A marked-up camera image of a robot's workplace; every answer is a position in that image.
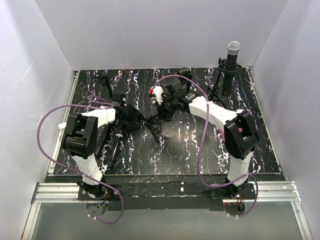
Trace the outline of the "shock mount stand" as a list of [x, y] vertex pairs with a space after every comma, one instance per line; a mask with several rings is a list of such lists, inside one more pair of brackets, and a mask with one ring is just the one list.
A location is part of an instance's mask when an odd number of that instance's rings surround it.
[[208, 99], [211, 102], [214, 103], [220, 103], [225, 109], [227, 108], [225, 103], [223, 102], [223, 100], [221, 99], [221, 97], [224, 97], [222, 95], [222, 88], [223, 88], [223, 82], [224, 82], [224, 73], [222, 70], [222, 66], [223, 66], [223, 62], [225, 59], [219, 59], [218, 60], [218, 76], [217, 79], [213, 85], [213, 87], [208, 87]]

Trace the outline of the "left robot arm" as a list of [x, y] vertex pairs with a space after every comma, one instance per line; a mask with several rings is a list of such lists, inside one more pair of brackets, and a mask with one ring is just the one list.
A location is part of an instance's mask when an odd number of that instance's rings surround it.
[[132, 104], [126, 102], [124, 93], [112, 93], [110, 97], [109, 103], [113, 105], [112, 108], [71, 114], [67, 119], [61, 142], [61, 147], [76, 162], [79, 170], [85, 174], [78, 185], [95, 200], [103, 199], [107, 194], [107, 189], [103, 184], [89, 177], [104, 182], [97, 158], [106, 144], [110, 129], [115, 127], [115, 135], [106, 165], [113, 168], [124, 134], [126, 131], [140, 128], [145, 119]]

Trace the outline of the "tall black foam microphone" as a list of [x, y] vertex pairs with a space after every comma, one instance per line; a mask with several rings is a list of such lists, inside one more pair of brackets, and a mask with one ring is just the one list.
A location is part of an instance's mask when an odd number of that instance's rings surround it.
[[112, 169], [114, 167], [115, 160], [120, 150], [120, 145], [122, 138], [125, 134], [125, 125], [123, 122], [119, 122], [116, 125], [116, 133], [112, 143], [111, 153], [108, 159], [109, 167]]

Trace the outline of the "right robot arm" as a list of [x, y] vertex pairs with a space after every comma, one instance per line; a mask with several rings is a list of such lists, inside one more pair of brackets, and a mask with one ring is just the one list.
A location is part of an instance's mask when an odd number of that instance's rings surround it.
[[230, 155], [230, 166], [226, 182], [212, 185], [204, 182], [201, 172], [200, 182], [208, 188], [225, 188], [227, 195], [237, 199], [245, 192], [248, 183], [249, 165], [256, 146], [260, 141], [254, 117], [246, 110], [231, 111], [209, 101], [206, 93], [199, 95], [187, 92], [180, 81], [165, 87], [155, 84], [149, 94], [156, 98], [158, 118], [170, 120], [176, 111], [186, 112], [213, 124], [224, 134], [224, 144]]

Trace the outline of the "round base stand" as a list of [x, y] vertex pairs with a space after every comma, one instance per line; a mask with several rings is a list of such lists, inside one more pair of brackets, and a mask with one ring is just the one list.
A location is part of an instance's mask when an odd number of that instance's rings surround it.
[[191, 74], [191, 70], [184, 67], [177, 71], [178, 81], [179, 81], [179, 89], [184, 89], [186, 93], [190, 92], [191, 89], [191, 80], [193, 78], [193, 75]]
[[94, 81], [96, 84], [100, 84], [102, 87], [107, 87], [107, 91], [110, 98], [113, 98], [113, 92], [110, 84], [110, 79], [105, 74], [96, 73]]

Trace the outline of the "silver mesh microphone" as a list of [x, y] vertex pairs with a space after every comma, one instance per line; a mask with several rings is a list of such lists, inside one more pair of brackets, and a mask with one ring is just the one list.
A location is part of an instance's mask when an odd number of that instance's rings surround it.
[[240, 51], [241, 44], [238, 41], [231, 41], [227, 45], [227, 58], [224, 60], [221, 67], [224, 74], [224, 80], [222, 85], [222, 95], [227, 97], [231, 93], [233, 78], [235, 73], [239, 72], [241, 66], [237, 64], [238, 53]]
[[109, 132], [110, 132], [111, 127], [112, 126], [110, 124], [108, 124], [108, 125], [105, 125], [102, 128], [101, 135], [100, 135], [100, 137], [98, 139], [98, 142], [97, 142], [97, 145], [96, 145], [96, 149], [95, 149], [95, 152], [94, 152], [94, 155], [95, 155], [96, 158], [100, 158], [101, 155], [102, 155], [102, 150], [104, 148], [104, 145], [108, 141]]

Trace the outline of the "black tripod stand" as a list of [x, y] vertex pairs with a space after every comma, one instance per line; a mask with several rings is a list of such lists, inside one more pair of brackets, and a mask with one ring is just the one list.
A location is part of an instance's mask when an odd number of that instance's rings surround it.
[[144, 126], [151, 132], [154, 140], [159, 143], [162, 135], [163, 122], [159, 119], [159, 113], [145, 117], [138, 112], [137, 117], [139, 121], [144, 122]]

